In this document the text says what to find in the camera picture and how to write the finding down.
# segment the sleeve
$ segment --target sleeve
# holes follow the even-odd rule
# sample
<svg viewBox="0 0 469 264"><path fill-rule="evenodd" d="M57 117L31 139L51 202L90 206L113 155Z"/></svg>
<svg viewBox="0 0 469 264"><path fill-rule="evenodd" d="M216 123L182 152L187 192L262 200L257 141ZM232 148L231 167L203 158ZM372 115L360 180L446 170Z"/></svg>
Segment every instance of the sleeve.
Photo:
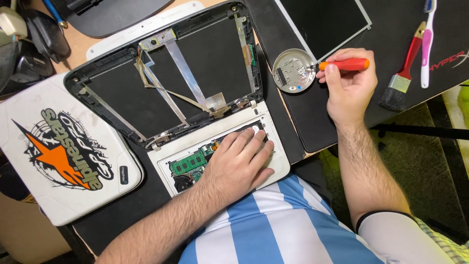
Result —
<svg viewBox="0 0 469 264"><path fill-rule="evenodd" d="M358 220L356 229L370 248L384 256L388 263L454 263L409 214L369 212Z"/></svg>

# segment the striped jersey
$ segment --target striped jersey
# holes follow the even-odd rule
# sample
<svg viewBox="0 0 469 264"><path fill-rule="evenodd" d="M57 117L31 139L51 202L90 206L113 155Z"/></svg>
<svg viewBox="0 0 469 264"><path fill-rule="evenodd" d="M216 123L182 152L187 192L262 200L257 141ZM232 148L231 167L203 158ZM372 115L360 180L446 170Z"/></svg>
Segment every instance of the striped jersey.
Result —
<svg viewBox="0 0 469 264"><path fill-rule="evenodd" d="M186 247L180 263L452 263L410 216L381 211L359 222L360 235L290 174L217 214Z"/></svg>

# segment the hand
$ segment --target hand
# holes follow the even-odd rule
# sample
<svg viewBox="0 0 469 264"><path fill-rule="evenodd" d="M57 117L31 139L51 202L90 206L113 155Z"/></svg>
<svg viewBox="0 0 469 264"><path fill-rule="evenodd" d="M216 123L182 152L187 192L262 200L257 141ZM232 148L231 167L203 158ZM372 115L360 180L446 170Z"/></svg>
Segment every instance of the hand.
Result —
<svg viewBox="0 0 469 264"><path fill-rule="evenodd" d="M370 66L361 71L340 71L337 66L328 64L325 71L317 73L320 83L329 87L327 112L337 129L356 129L364 126L365 110L378 84L374 54L364 48L338 50L327 58L327 62L343 61L351 58L364 58Z"/></svg>
<svg viewBox="0 0 469 264"><path fill-rule="evenodd" d="M267 141L256 154L265 132L260 130L253 135L254 129L248 128L226 136L194 186L203 192L212 192L213 198L220 202L220 209L239 200L274 174L273 169L263 168L273 151L273 142Z"/></svg>

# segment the screwdriver handle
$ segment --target screwdriver handle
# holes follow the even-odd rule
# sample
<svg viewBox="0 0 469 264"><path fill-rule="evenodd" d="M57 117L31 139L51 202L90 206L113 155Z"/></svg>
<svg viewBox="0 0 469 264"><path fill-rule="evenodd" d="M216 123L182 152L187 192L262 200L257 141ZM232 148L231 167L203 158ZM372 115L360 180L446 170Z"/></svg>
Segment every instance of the screwdriver handle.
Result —
<svg viewBox="0 0 469 264"><path fill-rule="evenodd" d="M324 70L329 63L335 64L339 70L366 70L370 66L370 61L367 59L348 59L341 62L321 62L319 69Z"/></svg>

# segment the black plastic frame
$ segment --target black plastic frame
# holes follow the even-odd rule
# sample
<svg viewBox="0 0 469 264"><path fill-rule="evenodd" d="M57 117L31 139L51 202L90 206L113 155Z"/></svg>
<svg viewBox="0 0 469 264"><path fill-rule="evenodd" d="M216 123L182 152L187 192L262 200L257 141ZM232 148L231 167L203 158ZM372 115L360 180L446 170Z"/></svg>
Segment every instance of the black plastic frame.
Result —
<svg viewBox="0 0 469 264"><path fill-rule="evenodd" d="M248 8L241 1L226 1L210 8L206 8L191 16L176 21L162 29L150 32L118 48L115 48L70 71L64 78L64 86L74 97L76 97L86 107L100 116L113 128L119 131L122 135L130 139L138 146L144 148L151 141L153 141L154 138L143 140L140 136L137 135L137 133L135 133L124 122L118 119L110 110L108 110L101 102L99 102L97 98L93 97L89 93L80 93L80 91L82 91L85 85L91 82L91 78L93 76L113 70L113 68L116 68L121 64L135 60L138 57L138 43L150 36L172 28L177 38L179 39L185 35L194 33L201 28L210 26L221 19L233 16L235 14L245 16L247 19L246 22L243 23L246 35L246 44L252 45L254 51L254 60L256 62L256 65L251 65L251 69L254 78L254 86L258 87L258 89L252 94L247 94L247 96L250 100L260 102L263 99L263 88L252 27L253 25ZM233 114L237 111L238 109L236 105L233 104L232 110L228 111L225 116ZM209 117L207 114L202 114L189 118L188 121L189 124L191 124L189 128L175 127L168 131L170 140L174 140L178 137L190 133L191 131L209 125L211 122L215 121L215 119L213 117Z"/></svg>

